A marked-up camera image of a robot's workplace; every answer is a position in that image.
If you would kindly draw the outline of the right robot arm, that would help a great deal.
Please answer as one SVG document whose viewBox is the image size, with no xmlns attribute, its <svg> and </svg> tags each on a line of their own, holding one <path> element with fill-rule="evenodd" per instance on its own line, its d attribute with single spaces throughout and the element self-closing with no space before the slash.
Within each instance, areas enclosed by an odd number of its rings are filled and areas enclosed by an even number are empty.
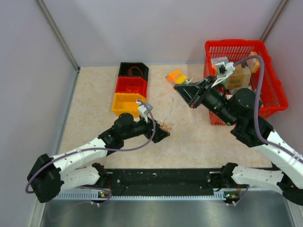
<svg viewBox="0 0 303 227">
<path fill-rule="evenodd" d="M 231 134 L 239 142 L 266 156 L 277 167 L 265 170 L 227 163 L 220 174 L 210 178 L 211 188 L 255 186 L 277 192 L 297 205 L 303 204 L 303 158 L 270 123 L 258 116 L 261 103 L 254 105 L 256 94 L 252 90 L 241 88 L 227 98 L 226 89 L 215 85 L 213 76 L 173 88 L 190 108 L 203 105 L 225 124 L 233 125 Z"/>
</svg>

